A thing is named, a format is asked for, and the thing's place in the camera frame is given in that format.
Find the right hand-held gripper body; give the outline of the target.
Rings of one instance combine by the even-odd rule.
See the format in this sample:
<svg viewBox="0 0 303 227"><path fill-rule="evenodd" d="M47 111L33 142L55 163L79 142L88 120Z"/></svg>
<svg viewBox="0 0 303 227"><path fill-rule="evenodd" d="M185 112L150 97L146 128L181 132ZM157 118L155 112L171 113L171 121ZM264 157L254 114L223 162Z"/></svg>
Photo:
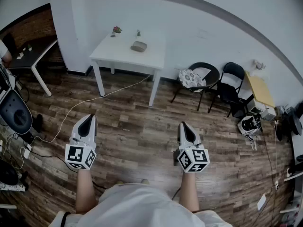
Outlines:
<svg viewBox="0 0 303 227"><path fill-rule="evenodd" d="M174 151L174 166L180 166L184 173L202 172L209 164L208 150L204 148L203 144Z"/></svg>

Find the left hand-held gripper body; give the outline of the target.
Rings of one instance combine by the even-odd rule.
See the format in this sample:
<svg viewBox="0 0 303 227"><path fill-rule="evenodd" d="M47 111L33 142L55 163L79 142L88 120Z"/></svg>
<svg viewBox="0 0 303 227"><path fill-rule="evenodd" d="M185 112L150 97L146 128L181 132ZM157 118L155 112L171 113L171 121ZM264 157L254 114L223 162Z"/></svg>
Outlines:
<svg viewBox="0 0 303 227"><path fill-rule="evenodd" d="M71 138L65 146L65 162L72 168L90 170L97 156L95 142Z"/></svg>

